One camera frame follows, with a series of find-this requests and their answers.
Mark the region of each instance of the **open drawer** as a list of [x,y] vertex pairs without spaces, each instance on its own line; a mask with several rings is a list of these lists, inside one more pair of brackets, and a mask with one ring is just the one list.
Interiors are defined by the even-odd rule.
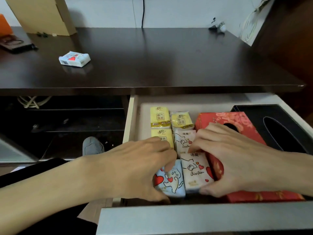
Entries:
[[[195,122],[201,112],[228,112],[234,105],[279,104],[311,137],[313,129],[277,95],[191,94],[131,96],[123,142],[151,136],[150,107],[189,111]],[[113,199],[101,211],[97,234],[178,234],[313,228],[313,201],[220,204],[199,198],[178,205],[153,205]]]

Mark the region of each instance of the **white wall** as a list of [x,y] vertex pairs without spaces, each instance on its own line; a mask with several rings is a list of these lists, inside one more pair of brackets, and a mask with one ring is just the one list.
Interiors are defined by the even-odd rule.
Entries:
[[[76,27],[141,27],[142,0],[65,1]],[[225,21],[232,34],[239,36],[244,20],[260,1],[146,0],[144,27],[208,27],[213,17],[216,17]],[[255,36],[272,3],[273,0],[259,16]],[[5,0],[0,0],[0,13],[4,14],[11,26],[20,26]]]

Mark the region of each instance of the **black leather box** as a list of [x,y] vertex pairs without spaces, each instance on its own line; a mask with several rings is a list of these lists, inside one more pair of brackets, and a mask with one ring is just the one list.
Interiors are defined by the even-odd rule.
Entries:
[[279,105],[234,106],[243,111],[272,148],[313,155],[312,138]]

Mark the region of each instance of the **red tissue box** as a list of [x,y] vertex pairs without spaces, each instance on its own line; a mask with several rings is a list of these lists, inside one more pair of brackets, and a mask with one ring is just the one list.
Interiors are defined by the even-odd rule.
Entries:
[[[199,130],[206,128],[210,122],[213,123],[231,123],[238,131],[262,144],[266,143],[256,131],[253,124],[250,122],[244,112],[226,112],[226,113],[200,113],[196,123],[195,129]],[[212,154],[207,153],[207,158],[213,168],[215,177],[219,180],[224,174],[224,167],[220,160],[214,157]],[[261,192],[248,192],[238,191],[226,195],[227,201],[230,203],[239,202],[277,202],[277,201],[302,201],[303,196],[298,193],[290,191],[261,191]]]

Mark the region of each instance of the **dark brown tabletop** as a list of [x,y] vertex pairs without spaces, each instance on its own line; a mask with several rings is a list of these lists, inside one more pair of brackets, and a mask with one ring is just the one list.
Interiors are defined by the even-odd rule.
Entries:
[[[26,39],[22,28],[14,33]],[[39,48],[0,49],[0,95],[181,94],[299,91],[304,83],[231,33],[207,28],[77,28],[70,37],[28,34]],[[88,53],[83,68],[61,65]]]

